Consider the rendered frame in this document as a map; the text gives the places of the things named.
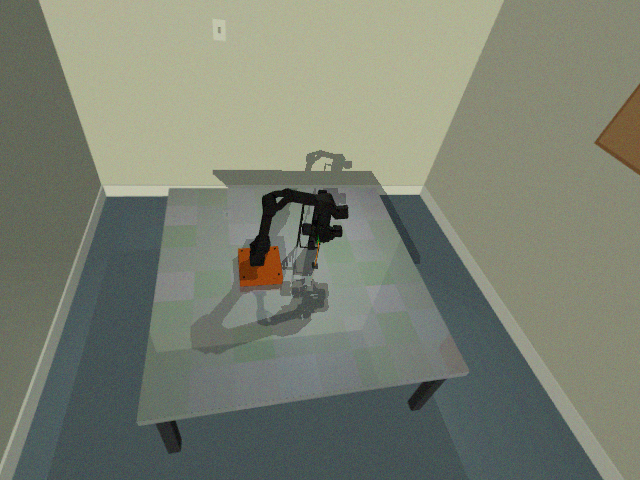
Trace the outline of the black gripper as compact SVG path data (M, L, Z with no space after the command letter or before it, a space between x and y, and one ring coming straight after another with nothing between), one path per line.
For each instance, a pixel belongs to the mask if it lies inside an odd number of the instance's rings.
M324 223L324 222L319 221L319 219L318 219L317 227L316 226L311 227L311 224L303 223L302 224L302 235L308 235L308 236L311 235L311 236L313 236L315 238L315 242L317 243L317 229L318 229L319 226L323 226L323 227L330 226L330 221L327 222L327 223ZM342 232L342 226L341 225L333 225L333 227L330 226L330 230L332 232L335 232L335 237L342 237L343 232Z

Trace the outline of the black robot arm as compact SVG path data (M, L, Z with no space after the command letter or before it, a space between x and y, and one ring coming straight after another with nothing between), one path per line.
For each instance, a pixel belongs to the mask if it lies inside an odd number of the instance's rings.
M283 197L278 203L277 197ZM290 202L316 206L316 213L319 214L318 219L327 223L334 219L348 219L348 206L336 206L334 199L330 193L311 194L286 188L280 191L273 191L262 197L263 214L259 234L255 240L250 243L250 266L263 266L265 262L265 254L270 251L269 230L272 217L276 212L281 210ZM335 232L330 230L330 226L319 226L317 229L320 242L329 242L335 238ZM251 266L251 267L252 267Z

